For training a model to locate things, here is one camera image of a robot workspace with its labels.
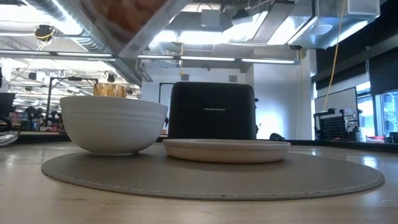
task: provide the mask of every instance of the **wall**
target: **wall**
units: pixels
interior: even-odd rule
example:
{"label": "wall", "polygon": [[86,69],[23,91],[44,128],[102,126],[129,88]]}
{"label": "wall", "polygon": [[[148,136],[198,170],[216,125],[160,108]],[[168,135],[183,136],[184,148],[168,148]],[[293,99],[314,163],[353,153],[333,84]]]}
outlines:
{"label": "wall", "polygon": [[312,139],[311,60],[295,65],[254,65],[258,139],[278,133],[286,139]]}
{"label": "wall", "polygon": [[[230,75],[238,76],[238,83],[246,83],[245,74],[239,69],[223,69],[212,68],[210,71],[202,68],[184,68],[184,74],[189,74],[190,82],[219,82],[229,83]],[[159,100],[159,83],[176,83],[180,81],[180,69],[169,68],[163,70],[161,68],[147,69],[147,73],[152,77],[154,82],[142,84],[142,99],[152,102]],[[170,92],[162,90],[162,98],[169,97]]]}
{"label": "wall", "polygon": [[246,84],[254,88],[254,65],[250,66],[249,70],[246,72],[245,78]]}

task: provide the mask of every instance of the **desk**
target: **desk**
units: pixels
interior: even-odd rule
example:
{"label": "desk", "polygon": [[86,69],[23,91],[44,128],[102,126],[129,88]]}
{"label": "desk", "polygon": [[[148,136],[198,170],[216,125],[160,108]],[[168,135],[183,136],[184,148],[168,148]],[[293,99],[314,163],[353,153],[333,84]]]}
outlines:
{"label": "desk", "polygon": [[397,154],[292,146],[294,153],[373,166],[386,183],[372,191],[329,198],[206,202],[102,192],[41,173],[44,161],[80,151],[71,142],[0,148],[0,223],[398,223]]}

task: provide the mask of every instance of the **gray placemat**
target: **gray placemat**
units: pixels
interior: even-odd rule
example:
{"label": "gray placemat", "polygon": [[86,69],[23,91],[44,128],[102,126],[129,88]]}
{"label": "gray placemat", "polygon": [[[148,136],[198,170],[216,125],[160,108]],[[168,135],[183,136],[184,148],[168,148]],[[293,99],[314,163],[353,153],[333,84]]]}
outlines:
{"label": "gray placemat", "polygon": [[289,153],[282,162],[212,164],[167,157],[161,148],[128,157],[69,154],[45,162],[42,172],[92,189],[197,200],[328,197],[384,182],[383,174],[373,168],[327,157]]}

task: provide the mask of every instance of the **yellow cable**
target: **yellow cable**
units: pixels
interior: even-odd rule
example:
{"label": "yellow cable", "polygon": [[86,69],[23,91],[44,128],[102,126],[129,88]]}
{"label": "yellow cable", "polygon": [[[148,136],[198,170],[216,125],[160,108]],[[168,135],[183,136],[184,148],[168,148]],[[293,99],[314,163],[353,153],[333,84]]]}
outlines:
{"label": "yellow cable", "polygon": [[338,35],[337,35],[337,44],[336,44],[336,50],[335,50],[335,59],[333,61],[333,69],[331,71],[331,77],[330,77],[330,83],[329,83],[329,88],[328,88],[328,93],[326,94],[326,99],[325,99],[325,105],[323,106],[323,110],[326,110],[326,104],[328,103],[328,97],[329,97],[329,93],[330,93],[330,87],[331,84],[333,82],[333,77],[335,76],[335,69],[336,69],[336,61],[337,61],[337,53],[338,53],[338,44],[339,44],[339,40],[340,40],[340,34],[341,34],[341,24],[343,23],[343,15],[344,15],[344,10],[346,8],[346,1],[344,0],[343,3],[343,8],[341,10],[341,16],[340,16],[340,25],[338,28]]}

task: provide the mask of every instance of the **white bowl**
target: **white bowl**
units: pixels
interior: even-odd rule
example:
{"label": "white bowl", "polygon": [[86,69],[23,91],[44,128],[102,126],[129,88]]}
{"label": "white bowl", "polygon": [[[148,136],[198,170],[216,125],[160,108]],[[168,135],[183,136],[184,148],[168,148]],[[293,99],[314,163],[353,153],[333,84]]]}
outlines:
{"label": "white bowl", "polygon": [[108,96],[69,96],[61,100],[70,139],[92,154],[123,156],[156,142],[167,106]]}

